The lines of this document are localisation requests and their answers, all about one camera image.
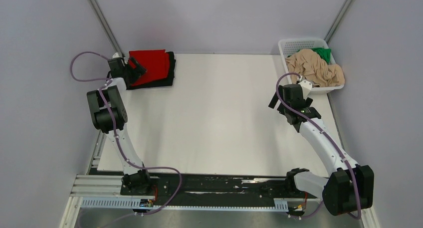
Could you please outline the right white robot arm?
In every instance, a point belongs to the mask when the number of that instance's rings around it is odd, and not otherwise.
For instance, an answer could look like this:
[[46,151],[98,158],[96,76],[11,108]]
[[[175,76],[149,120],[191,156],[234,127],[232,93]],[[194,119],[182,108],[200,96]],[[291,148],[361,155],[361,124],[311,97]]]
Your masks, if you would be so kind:
[[357,212],[373,206],[374,171],[361,166],[330,135],[321,114],[304,98],[300,84],[278,85],[269,107],[285,116],[314,149],[329,177],[322,177],[305,168],[286,174],[285,190],[292,197],[302,192],[322,200],[334,216]]

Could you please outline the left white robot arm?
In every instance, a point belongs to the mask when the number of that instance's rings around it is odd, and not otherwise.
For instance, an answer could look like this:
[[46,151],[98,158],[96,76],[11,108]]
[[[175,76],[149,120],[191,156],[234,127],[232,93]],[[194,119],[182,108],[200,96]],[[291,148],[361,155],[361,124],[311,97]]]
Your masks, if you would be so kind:
[[125,60],[116,55],[108,60],[108,65],[111,77],[101,88],[87,93],[91,119],[94,127],[112,142],[118,154],[122,163],[124,191],[146,195],[152,190],[153,181],[130,140],[128,115],[122,96],[147,71],[134,57]]

